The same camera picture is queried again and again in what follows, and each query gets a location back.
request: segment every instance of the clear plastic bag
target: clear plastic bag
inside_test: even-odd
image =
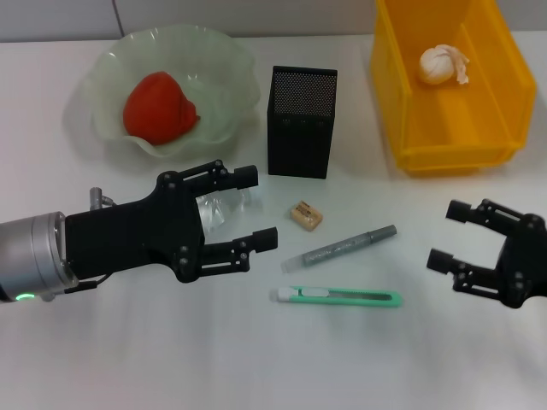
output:
[[[260,199],[250,190],[220,190],[196,198],[205,236],[227,222],[235,213],[260,206]]]

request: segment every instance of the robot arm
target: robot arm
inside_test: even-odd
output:
[[[432,249],[427,267],[452,273],[456,292],[495,299],[510,308],[520,308],[533,296],[547,296],[547,231],[543,218],[519,214],[486,199],[476,209],[452,201],[446,218],[472,222],[507,237],[495,269],[470,265]]]
[[[140,201],[115,205],[96,188],[89,212],[66,218],[57,212],[1,224],[0,302],[34,296],[51,300],[55,294],[96,288],[112,273],[152,263],[170,267],[183,283],[247,272],[251,251],[277,248],[277,230],[206,245],[196,198],[255,185],[256,167],[229,173],[222,161],[214,161],[160,174],[156,188]],[[99,281],[86,280],[101,276]]]

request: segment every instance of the gray marker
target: gray marker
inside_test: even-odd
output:
[[[285,273],[295,272],[303,267],[311,267],[323,261],[328,261],[332,258],[336,258],[340,255],[345,255],[354,250],[366,248],[373,243],[377,243],[388,237],[392,237],[397,234],[397,228],[394,225],[386,226],[375,231],[370,231],[357,235],[356,237],[350,237],[344,241],[336,242],[331,245],[324,246],[305,254],[295,256],[287,261],[281,263],[281,269]]]

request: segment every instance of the red fruit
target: red fruit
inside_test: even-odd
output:
[[[196,106],[165,72],[144,77],[127,98],[123,110],[127,132],[152,145],[170,143],[190,131],[198,119]]]

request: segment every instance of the yellow plastic bin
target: yellow plastic bin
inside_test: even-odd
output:
[[[495,0],[376,0],[371,74],[400,168],[445,174],[508,161],[526,144],[536,85]],[[457,47],[469,84],[418,79],[421,54]]]

